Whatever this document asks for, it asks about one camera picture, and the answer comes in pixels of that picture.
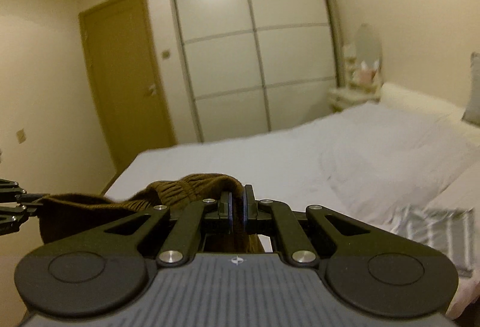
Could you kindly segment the white bedside table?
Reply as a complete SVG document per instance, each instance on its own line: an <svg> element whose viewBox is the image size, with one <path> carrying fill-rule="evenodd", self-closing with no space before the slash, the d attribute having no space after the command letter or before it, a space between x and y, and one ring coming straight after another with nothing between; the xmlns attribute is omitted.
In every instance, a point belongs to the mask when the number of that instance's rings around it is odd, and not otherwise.
<svg viewBox="0 0 480 327"><path fill-rule="evenodd" d="M368 93L347 87L330 88L328 92L329 106L334 112L341 112L347 108L359 106L367 102L378 103L379 101L379 93Z"/></svg>

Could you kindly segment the brown shorts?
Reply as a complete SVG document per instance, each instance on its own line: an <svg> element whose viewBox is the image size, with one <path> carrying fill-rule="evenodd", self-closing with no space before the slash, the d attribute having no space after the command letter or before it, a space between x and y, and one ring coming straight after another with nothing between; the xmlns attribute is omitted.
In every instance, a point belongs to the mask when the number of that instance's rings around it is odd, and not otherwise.
<svg viewBox="0 0 480 327"><path fill-rule="evenodd" d="M101 195L47 195L40 199L41 240L48 244L65 239L157 205L167 206L175 217L189 203L206 198L218 200L225 192L241 197L241 182L221 173L195 173L176 181L154 181L121 202Z"/></svg>

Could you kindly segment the white sliding wardrobe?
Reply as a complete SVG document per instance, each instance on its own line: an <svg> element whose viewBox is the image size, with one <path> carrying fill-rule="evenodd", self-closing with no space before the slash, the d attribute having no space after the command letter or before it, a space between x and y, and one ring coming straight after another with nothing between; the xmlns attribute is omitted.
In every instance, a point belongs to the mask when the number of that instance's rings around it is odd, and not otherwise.
<svg viewBox="0 0 480 327"><path fill-rule="evenodd" d="M329 0L173 0L203 142L329 114L338 82Z"/></svg>

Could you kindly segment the white bed duvet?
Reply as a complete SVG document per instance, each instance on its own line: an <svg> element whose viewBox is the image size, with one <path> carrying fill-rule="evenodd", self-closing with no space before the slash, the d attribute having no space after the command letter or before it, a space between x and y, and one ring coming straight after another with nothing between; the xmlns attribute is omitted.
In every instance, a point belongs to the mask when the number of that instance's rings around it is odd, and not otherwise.
<svg viewBox="0 0 480 327"><path fill-rule="evenodd" d="M223 173L256 198L312 204L374 225L425 205L479 159L479 149L431 116L366 103L301 126L244 139L139 154L107 191L124 201L155 181Z"/></svg>

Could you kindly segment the grey striped folded garment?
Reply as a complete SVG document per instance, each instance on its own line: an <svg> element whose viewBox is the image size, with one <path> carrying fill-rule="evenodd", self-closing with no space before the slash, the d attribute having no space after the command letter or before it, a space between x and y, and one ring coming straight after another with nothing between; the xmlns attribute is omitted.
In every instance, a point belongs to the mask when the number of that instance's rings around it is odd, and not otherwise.
<svg viewBox="0 0 480 327"><path fill-rule="evenodd" d="M475 270L474 209L422 208L408 205L392 217L392 232L447 256L462 278Z"/></svg>

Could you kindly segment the brown wooden door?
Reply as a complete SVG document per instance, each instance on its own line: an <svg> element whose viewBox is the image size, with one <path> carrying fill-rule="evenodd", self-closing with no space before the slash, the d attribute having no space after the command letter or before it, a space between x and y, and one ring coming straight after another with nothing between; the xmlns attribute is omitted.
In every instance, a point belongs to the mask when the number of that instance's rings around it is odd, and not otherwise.
<svg viewBox="0 0 480 327"><path fill-rule="evenodd" d="M79 15L94 105L118 172L176 144L147 0L107 0Z"/></svg>

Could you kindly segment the grey pillow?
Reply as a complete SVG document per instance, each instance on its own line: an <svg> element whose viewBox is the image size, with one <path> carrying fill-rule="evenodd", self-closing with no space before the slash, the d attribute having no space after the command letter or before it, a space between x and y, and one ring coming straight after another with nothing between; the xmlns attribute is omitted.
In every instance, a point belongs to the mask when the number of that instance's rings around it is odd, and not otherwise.
<svg viewBox="0 0 480 327"><path fill-rule="evenodd" d="M471 125L480 125L480 55L473 52L470 56L471 87L469 102L462 120Z"/></svg>

